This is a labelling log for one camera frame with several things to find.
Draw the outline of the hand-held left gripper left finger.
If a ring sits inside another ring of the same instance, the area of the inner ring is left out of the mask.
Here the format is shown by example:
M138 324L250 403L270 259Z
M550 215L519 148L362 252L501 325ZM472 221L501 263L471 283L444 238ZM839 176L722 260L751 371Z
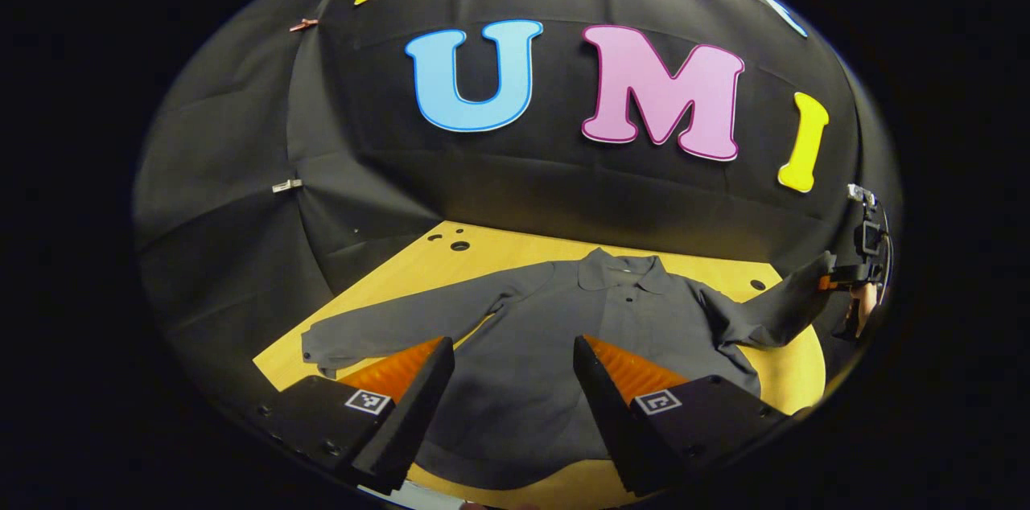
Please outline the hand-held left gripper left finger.
M454 371L437 337L332 380L307 376L258 404L258 430L349 485L402 488Z

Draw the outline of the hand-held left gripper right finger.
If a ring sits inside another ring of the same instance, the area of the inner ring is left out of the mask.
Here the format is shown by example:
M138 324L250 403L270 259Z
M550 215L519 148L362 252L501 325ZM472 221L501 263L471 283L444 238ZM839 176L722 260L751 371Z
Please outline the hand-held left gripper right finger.
M575 339L573 368L623 487L641 498L721 471L793 426L721 376L688 380L593 335Z

